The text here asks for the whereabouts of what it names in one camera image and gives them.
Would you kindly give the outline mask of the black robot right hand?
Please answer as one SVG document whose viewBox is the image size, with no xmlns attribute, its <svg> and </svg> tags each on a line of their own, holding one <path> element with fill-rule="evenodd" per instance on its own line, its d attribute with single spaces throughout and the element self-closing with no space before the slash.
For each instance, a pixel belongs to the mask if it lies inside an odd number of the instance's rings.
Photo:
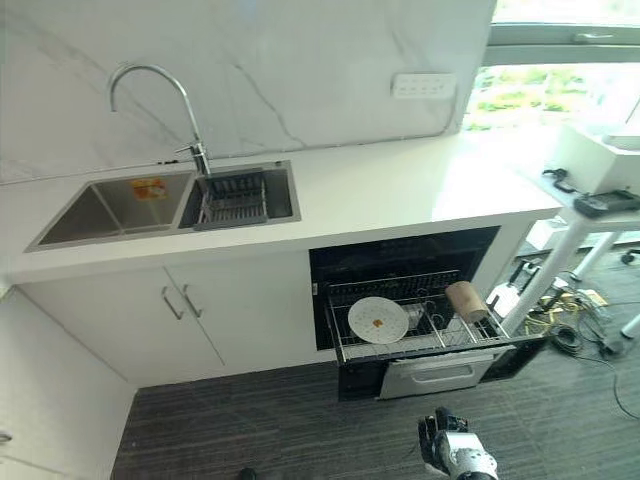
<svg viewBox="0 0 640 480">
<path fill-rule="evenodd" d="M 418 438 L 424 463 L 450 479 L 469 471 L 471 451 L 483 450 L 479 437 L 469 432 L 468 421 L 445 407 L 418 421 Z"/>
</svg>

